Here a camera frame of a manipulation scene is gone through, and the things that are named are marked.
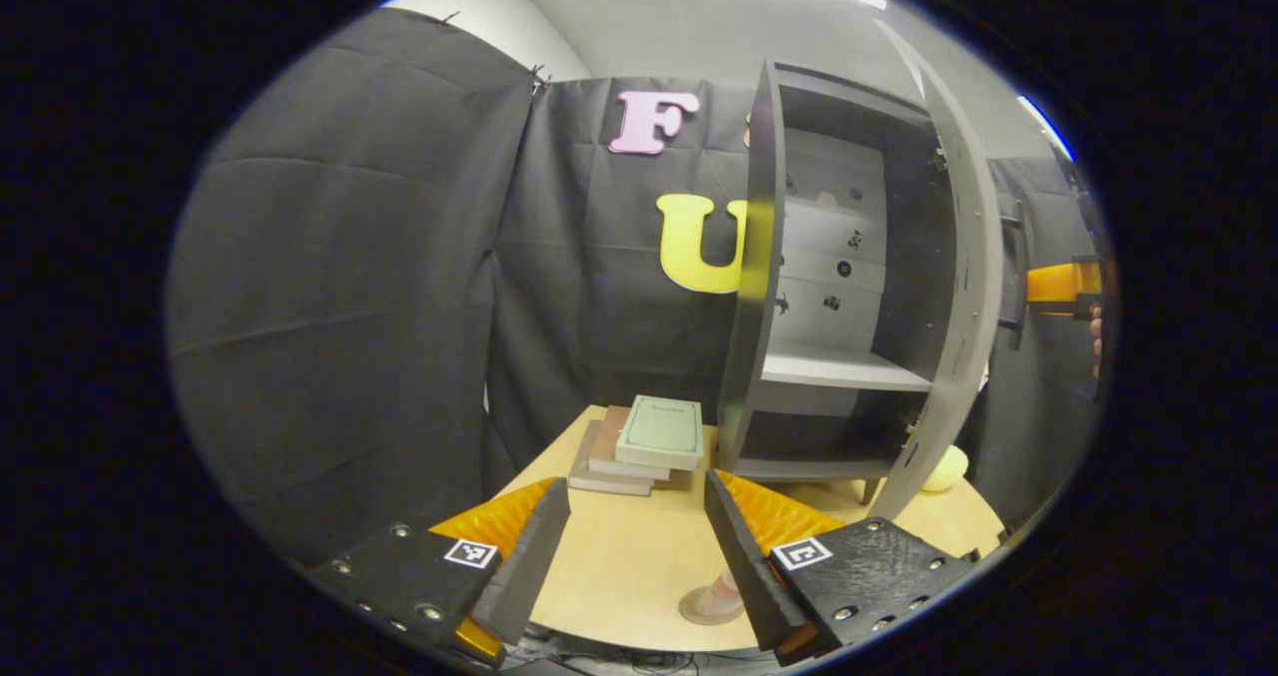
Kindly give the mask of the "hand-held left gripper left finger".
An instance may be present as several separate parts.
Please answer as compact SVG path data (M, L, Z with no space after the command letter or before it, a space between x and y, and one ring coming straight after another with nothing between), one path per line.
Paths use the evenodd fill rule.
M435 525L385 526L305 575L417 650L502 662L529 625L570 515L566 477L546 477Z

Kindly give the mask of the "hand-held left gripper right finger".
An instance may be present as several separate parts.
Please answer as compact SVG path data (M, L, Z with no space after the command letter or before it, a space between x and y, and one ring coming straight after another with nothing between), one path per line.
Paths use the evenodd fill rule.
M895 630L953 589L958 556L889 518L845 521L728 472L705 472L705 515L762 650L796 664Z

